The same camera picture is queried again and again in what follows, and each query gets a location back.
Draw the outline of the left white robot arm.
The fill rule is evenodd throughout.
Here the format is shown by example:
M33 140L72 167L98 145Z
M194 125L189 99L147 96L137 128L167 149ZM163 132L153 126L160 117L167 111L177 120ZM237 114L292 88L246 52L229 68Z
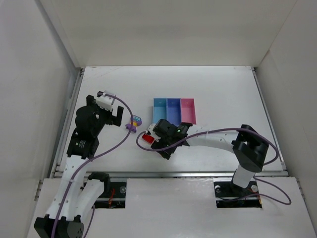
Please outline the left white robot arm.
M67 149L64 172L57 193L43 217L37 217L34 228L42 238L81 238L84 221L96 199L109 185L109 176L97 173L84 181L87 165L99 146L98 135L107 125L121 126L124 108L113 115L116 96L98 92L88 95L86 105L76 111L75 129Z

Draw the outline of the purple yellow lego flower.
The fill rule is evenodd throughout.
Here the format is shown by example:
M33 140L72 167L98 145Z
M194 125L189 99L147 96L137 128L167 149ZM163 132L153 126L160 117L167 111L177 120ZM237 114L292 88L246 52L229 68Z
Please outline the purple yellow lego flower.
M137 116L133 115L132 120L130 123L125 125L125 128L133 133L137 132L137 127L139 127L142 124L142 119Z

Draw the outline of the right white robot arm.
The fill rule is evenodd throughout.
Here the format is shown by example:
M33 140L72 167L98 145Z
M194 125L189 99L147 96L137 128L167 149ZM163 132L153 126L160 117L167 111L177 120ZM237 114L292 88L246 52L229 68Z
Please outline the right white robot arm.
M239 165L231 183L246 189L253 176L260 173L269 148L269 143L249 125L238 129L217 129L215 132L198 125L182 122L180 125L160 119L151 124L148 134L154 138L151 149L156 150L165 159L170 159L177 147L204 146L233 153Z

